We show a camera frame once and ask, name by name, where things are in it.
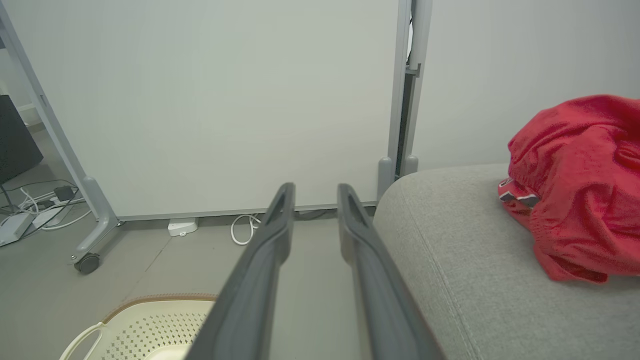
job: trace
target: metal frame leg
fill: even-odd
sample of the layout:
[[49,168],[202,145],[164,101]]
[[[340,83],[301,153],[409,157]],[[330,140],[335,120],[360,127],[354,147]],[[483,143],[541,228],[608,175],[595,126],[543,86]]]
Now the metal frame leg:
[[378,201],[389,186],[394,183],[395,172],[396,168],[394,168],[394,162],[391,158],[385,157],[378,161]]
[[95,229],[76,247],[76,251],[71,255],[70,265],[73,265],[80,261],[84,255],[89,253],[91,249],[100,242],[100,240],[108,234],[119,221],[116,217],[111,205],[104,196],[102,189],[98,186],[98,182],[92,177],[85,177],[83,179],[84,190],[87,193],[83,195],[93,200],[95,206],[95,214],[98,218],[98,224]]

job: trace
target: gray fabric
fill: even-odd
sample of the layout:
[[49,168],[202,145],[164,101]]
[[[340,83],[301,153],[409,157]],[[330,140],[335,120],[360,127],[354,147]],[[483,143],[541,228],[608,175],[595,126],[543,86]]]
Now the gray fabric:
[[500,205],[505,165],[396,181],[374,225],[451,359],[640,359],[640,278],[551,281]]

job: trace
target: basket rim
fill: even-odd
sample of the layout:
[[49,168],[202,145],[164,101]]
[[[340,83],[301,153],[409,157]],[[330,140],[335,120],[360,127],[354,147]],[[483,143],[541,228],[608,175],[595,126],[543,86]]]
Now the basket rim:
[[180,300],[195,300],[195,301],[209,301],[215,302],[217,301],[218,296],[214,294],[207,293],[168,293],[168,294],[158,294],[158,295],[147,295],[142,297],[136,297],[135,299],[131,299],[118,306],[115,310],[110,312],[101,322],[103,324],[107,324],[111,319],[113,319],[117,314],[121,313],[124,309],[131,307],[133,305],[143,304],[145,302],[156,302],[156,301],[180,301]]

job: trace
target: black monitor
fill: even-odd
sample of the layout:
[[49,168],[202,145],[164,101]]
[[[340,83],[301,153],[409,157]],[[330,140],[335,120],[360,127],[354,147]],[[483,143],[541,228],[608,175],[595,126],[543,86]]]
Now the black monitor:
[[42,153],[9,95],[0,95],[0,185],[41,161]]

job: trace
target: sofa seam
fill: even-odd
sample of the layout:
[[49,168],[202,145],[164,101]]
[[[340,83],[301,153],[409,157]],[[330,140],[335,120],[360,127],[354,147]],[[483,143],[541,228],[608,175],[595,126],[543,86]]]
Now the sofa seam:
[[[400,189],[400,196],[402,198],[402,202],[404,203],[404,205],[408,208],[409,205],[406,201],[406,197],[404,196],[404,188],[402,186],[402,184],[400,184],[400,186],[398,186]],[[482,355],[480,354],[480,351],[478,350],[478,346],[477,343],[473,337],[473,334],[471,332],[471,330],[468,328],[467,326],[467,321],[465,320],[465,317],[462,315],[462,312],[460,311],[460,305],[458,304],[458,300],[456,299],[456,297],[452,294],[451,292],[451,288],[449,287],[449,281],[447,281],[447,278],[444,274],[444,272],[442,271],[442,267],[440,266],[440,263],[438,262],[436,256],[434,255],[434,252],[430,249],[430,246],[427,244],[427,241],[422,233],[422,230],[420,229],[420,227],[418,226],[418,221],[416,221],[415,217],[413,216],[413,212],[409,211],[411,220],[415,226],[416,229],[418,229],[418,233],[420,234],[420,237],[422,238],[422,246],[425,248],[426,252],[431,256],[431,259],[433,259],[433,264],[436,267],[436,272],[441,280],[441,282],[445,285],[445,291],[447,294],[447,302],[449,305],[449,313],[452,316],[458,316],[458,318],[460,319],[460,322],[462,323],[462,329],[460,328],[460,325],[458,324],[458,322],[456,322],[456,328],[458,329],[458,332],[462,335],[463,341],[465,343],[467,343],[468,345],[470,345],[469,347],[473,350],[472,352],[469,351],[469,349],[467,349],[467,354],[468,355],[475,355],[476,359],[483,359]]]

